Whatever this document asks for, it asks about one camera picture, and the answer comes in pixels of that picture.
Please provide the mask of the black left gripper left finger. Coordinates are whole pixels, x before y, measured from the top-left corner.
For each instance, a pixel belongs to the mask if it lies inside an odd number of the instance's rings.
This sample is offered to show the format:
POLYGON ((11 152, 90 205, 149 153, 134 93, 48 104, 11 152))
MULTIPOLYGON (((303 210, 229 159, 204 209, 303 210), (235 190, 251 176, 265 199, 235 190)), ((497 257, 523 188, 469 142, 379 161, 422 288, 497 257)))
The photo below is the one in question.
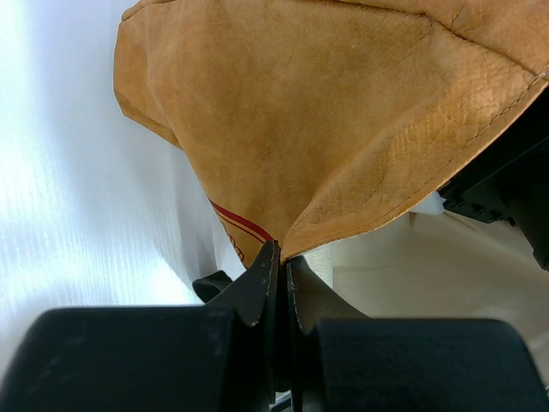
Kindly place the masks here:
POLYGON ((1 384, 4 411, 266 411, 280 248, 202 306, 50 310, 1 384))

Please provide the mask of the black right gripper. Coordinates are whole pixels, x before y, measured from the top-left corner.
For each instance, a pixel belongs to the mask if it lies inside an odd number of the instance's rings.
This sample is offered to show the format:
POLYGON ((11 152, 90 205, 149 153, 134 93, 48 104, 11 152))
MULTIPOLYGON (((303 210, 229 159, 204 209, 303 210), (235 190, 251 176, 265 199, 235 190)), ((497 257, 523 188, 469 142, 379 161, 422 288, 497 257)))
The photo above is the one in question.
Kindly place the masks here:
POLYGON ((450 212, 520 228, 543 270, 548 269, 548 93, 438 194, 450 212))

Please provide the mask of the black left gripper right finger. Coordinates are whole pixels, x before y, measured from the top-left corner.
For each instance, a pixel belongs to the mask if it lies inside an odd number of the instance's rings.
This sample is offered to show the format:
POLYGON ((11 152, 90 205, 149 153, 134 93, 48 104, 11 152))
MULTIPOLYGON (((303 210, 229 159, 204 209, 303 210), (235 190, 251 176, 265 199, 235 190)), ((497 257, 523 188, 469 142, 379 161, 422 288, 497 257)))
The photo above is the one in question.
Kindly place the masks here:
POLYGON ((547 410, 532 356, 505 322, 368 318, 303 258, 285 275, 295 410, 547 410))

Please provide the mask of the tan canvas tote bag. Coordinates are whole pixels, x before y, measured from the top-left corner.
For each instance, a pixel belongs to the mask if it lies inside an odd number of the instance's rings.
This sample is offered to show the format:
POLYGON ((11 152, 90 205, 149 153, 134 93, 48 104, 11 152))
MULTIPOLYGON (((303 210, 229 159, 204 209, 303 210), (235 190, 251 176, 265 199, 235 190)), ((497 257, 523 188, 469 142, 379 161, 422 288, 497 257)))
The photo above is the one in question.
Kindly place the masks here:
POLYGON ((427 199, 546 89, 545 1, 140 1, 123 14, 124 114, 181 148, 249 262, 334 248, 376 316, 517 324, 548 279, 513 229, 427 199))

